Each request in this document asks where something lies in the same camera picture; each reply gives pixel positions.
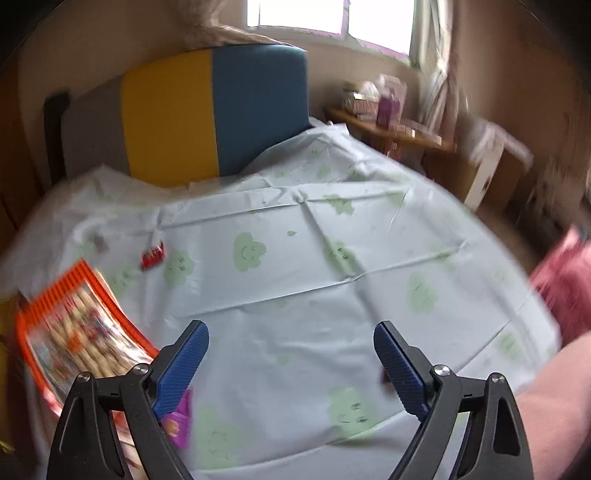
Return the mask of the person's forearm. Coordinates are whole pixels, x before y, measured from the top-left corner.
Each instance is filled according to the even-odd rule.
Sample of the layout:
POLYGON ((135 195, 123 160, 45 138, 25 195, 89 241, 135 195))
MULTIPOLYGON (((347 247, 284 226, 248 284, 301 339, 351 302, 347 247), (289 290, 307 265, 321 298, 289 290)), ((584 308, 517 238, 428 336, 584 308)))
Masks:
POLYGON ((590 434, 590 335, 563 348, 517 398, 534 477, 557 479, 590 434))

